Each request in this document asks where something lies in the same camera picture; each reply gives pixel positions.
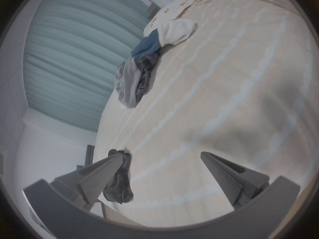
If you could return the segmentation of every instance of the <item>teal curtain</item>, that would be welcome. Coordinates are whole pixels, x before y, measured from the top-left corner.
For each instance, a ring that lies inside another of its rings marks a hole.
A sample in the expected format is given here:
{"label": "teal curtain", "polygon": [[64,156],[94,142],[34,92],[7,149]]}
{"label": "teal curtain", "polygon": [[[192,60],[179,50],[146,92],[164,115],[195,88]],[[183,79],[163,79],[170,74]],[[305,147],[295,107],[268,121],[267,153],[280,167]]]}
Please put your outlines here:
{"label": "teal curtain", "polygon": [[143,38],[147,16],[140,0],[42,0],[24,50],[29,107],[96,132],[116,66]]}

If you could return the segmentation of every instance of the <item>striped bed sheet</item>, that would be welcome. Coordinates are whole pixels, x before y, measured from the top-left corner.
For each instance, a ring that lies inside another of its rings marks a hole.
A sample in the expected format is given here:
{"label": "striped bed sheet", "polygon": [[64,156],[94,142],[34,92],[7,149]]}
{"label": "striped bed sheet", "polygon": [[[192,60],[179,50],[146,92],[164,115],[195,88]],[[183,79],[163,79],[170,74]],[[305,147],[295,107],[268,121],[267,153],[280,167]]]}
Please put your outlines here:
{"label": "striped bed sheet", "polygon": [[149,227],[233,211],[202,151],[307,186],[319,169],[319,52],[284,0],[197,0],[181,15],[198,28],[163,50],[135,109],[115,92],[102,114],[94,162],[132,154],[127,204],[99,199]]}

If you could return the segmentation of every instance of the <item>white pillow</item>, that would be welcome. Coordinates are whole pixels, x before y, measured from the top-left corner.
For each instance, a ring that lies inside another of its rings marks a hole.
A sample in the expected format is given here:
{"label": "white pillow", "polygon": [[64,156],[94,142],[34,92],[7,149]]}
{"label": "white pillow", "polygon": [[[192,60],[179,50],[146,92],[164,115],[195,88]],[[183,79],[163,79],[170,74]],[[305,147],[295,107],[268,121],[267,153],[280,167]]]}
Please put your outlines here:
{"label": "white pillow", "polygon": [[144,28],[144,37],[147,37],[153,30],[157,29],[164,21],[180,16],[193,2],[195,0],[174,0],[160,9]]}

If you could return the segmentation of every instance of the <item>mattress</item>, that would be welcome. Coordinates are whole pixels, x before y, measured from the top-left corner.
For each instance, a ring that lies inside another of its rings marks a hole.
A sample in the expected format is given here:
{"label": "mattress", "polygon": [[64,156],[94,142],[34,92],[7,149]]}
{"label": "mattress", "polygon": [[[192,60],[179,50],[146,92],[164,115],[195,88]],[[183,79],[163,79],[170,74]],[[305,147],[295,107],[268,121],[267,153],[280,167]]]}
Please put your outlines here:
{"label": "mattress", "polygon": [[284,0],[197,0],[198,24],[163,50],[149,92],[123,109],[116,92],[101,117],[94,161],[132,154],[133,201],[99,199],[149,227],[195,224],[233,211],[204,163],[212,152],[301,191],[319,169],[319,50]]}

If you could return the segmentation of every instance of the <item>floral pillow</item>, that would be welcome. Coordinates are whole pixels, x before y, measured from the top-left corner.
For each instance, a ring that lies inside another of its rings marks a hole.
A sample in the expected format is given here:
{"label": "floral pillow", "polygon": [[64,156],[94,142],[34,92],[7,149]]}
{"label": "floral pillow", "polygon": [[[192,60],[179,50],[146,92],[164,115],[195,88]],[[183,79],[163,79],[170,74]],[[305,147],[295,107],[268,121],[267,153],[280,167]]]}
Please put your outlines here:
{"label": "floral pillow", "polygon": [[144,37],[147,37],[153,30],[157,29],[164,21],[180,16],[193,2],[195,0],[174,0],[160,9],[144,28]]}

